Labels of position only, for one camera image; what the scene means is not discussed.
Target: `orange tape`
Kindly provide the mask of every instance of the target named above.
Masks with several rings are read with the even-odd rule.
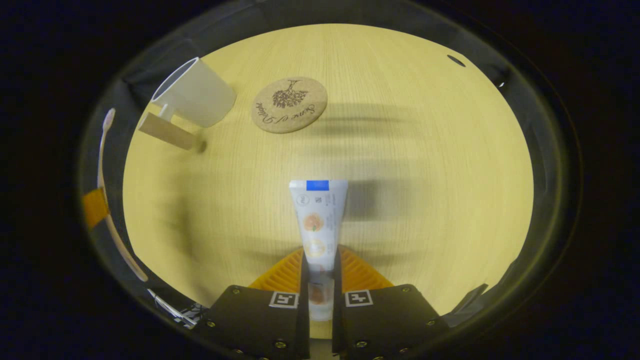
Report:
[[[89,229],[93,229],[102,219],[109,215],[109,206],[104,198],[104,188],[98,188],[82,198],[84,204],[84,221]]]

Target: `blue label on toothpaste tube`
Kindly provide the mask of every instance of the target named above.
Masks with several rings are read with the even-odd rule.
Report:
[[[308,192],[327,192],[329,191],[329,180],[307,180]]]

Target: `cup handle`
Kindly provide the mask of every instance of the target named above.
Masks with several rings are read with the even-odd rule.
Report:
[[[173,117],[173,113],[175,113],[175,108],[169,104],[164,104],[162,110],[158,114],[158,117],[171,122],[171,118]]]

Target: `light wood grain surface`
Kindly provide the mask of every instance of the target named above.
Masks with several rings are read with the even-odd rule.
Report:
[[[348,179],[340,243],[394,284],[416,285],[440,314],[517,257],[533,202],[529,152],[504,98],[463,55],[323,24],[248,38],[204,62],[237,93],[210,128],[174,117],[204,152],[137,131],[124,174],[133,249],[176,290],[210,306],[301,246],[291,179]],[[328,105],[304,129],[267,133],[251,120],[253,98],[287,76],[320,81]],[[313,323],[311,335],[329,338],[330,324]]]

